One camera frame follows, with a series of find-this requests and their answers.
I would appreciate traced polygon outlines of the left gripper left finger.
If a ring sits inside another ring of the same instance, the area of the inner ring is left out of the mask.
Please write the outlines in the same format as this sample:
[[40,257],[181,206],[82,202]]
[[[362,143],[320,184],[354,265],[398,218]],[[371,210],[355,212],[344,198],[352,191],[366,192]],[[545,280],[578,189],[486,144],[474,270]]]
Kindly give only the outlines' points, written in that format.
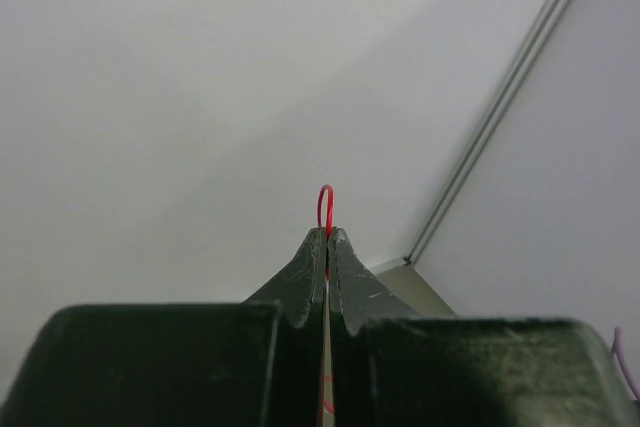
[[326,237],[241,303],[56,312],[1,407],[5,426],[316,426]]

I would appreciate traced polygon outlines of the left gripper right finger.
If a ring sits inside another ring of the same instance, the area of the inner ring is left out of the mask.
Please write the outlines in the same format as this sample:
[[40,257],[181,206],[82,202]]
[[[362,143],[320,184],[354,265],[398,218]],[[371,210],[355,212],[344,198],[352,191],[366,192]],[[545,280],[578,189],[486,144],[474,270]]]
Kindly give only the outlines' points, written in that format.
[[564,318],[425,317],[328,244],[339,426],[635,426],[600,336]]

